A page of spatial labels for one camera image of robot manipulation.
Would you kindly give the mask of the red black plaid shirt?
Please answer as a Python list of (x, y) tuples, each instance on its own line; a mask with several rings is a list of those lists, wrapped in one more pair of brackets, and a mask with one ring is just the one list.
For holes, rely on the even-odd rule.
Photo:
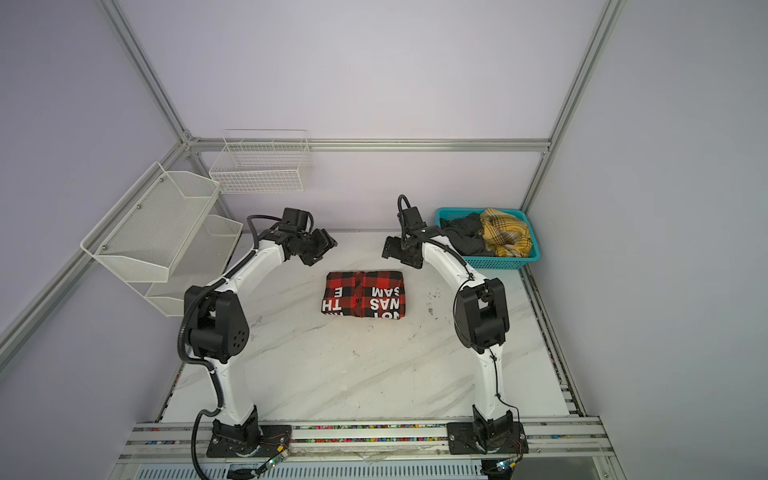
[(335, 271), (326, 276), (325, 315), (399, 320), (406, 315), (401, 271)]

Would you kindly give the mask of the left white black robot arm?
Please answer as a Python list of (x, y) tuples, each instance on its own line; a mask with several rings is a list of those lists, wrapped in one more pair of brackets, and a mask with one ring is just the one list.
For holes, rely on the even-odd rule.
[(185, 292), (177, 338), (182, 362), (203, 367), (211, 380), (216, 407), (200, 414), (213, 420), (212, 440), (238, 455), (257, 450), (263, 438), (257, 407), (236, 362), (250, 339), (242, 301), (290, 258), (312, 266), (337, 246), (326, 230), (315, 227), (313, 215), (300, 209), (286, 208), (280, 218), (251, 215), (247, 225), (250, 250), (216, 280)]

